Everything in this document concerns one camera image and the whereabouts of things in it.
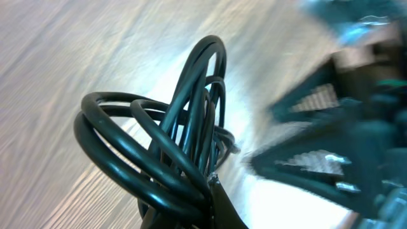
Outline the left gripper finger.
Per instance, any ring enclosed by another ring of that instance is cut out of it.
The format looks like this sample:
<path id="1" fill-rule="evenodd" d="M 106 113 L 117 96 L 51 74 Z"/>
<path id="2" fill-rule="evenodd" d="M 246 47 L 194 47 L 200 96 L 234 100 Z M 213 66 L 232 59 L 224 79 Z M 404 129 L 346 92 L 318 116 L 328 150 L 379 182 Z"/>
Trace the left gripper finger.
<path id="1" fill-rule="evenodd" d="M 227 196 L 216 173 L 208 177 L 211 192 L 211 221 L 213 229 L 248 229 Z"/>

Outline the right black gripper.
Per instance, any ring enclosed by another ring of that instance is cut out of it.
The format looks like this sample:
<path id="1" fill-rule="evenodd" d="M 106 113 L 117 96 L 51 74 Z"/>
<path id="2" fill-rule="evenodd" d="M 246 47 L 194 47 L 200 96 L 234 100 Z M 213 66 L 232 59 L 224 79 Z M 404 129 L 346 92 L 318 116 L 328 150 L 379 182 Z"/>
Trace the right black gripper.
<path id="1" fill-rule="evenodd" d="M 406 227 L 406 5 L 332 1 L 340 39 L 353 44 L 395 22 L 393 42 L 374 43 L 374 63 L 354 69 L 357 88 L 335 127 L 307 128 L 264 147 L 247 164 L 265 179 L 289 184 L 358 212 L 362 228 Z M 275 121 L 307 121 L 343 97 L 334 63 L 323 63 L 270 106 Z"/>

